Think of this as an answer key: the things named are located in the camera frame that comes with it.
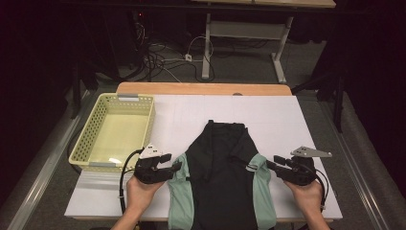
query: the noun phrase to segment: white tabletop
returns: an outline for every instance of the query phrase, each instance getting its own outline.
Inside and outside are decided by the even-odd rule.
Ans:
[[[155,109],[150,140],[164,153],[172,153],[172,160],[186,151],[209,120],[244,123],[259,153],[271,161],[274,155],[290,158],[290,151],[301,146],[315,148],[294,96],[155,95]],[[314,158],[314,161],[316,169],[326,173],[321,160]],[[303,219],[290,190],[271,173],[269,188],[278,220]],[[77,219],[119,217],[122,214],[118,199],[119,180],[119,173],[82,172],[65,216]],[[166,220],[169,197],[169,187],[165,184],[156,193],[142,219]],[[323,215],[326,219],[343,217],[332,192],[327,197]]]

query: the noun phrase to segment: wooden table edge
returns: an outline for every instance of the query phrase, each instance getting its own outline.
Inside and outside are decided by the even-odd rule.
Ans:
[[[119,95],[292,96],[290,88],[284,84],[123,82],[118,86],[116,92]]]

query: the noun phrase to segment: yellow plastic basket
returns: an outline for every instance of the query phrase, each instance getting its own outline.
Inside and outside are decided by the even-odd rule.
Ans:
[[[101,94],[69,157],[85,171],[120,172],[128,155],[146,147],[155,117],[153,96]],[[138,155],[127,167],[133,169]]]

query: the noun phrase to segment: mint green trim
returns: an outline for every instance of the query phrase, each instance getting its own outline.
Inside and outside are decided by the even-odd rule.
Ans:
[[[251,159],[250,165],[258,167],[253,180],[253,202],[258,229],[269,229],[277,223],[277,215],[269,191],[271,172],[266,167],[266,158],[259,153]]]
[[[175,173],[173,179],[168,181],[170,190],[169,229],[192,229],[194,218],[194,206],[189,166],[186,154],[176,158],[174,163],[182,162],[181,169]]]

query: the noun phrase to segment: hand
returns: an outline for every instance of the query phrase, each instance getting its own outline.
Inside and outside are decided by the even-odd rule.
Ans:
[[[292,191],[296,203],[302,212],[320,211],[322,203],[322,186],[317,181],[314,180],[305,186],[295,185],[288,181],[284,181],[284,184]]]
[[[165,182],[144,184],[134,175],[126,183],[127,205],[123,216],[112,229],[134,229],[143,212],[151,203],[155,192]]]
[[[309,229],[329,229],[321,212],[322,186],[315,180],[305,186],[295,185],[288,181],[284,181],[284,184],[292,191],[296,204],[304,214]]]

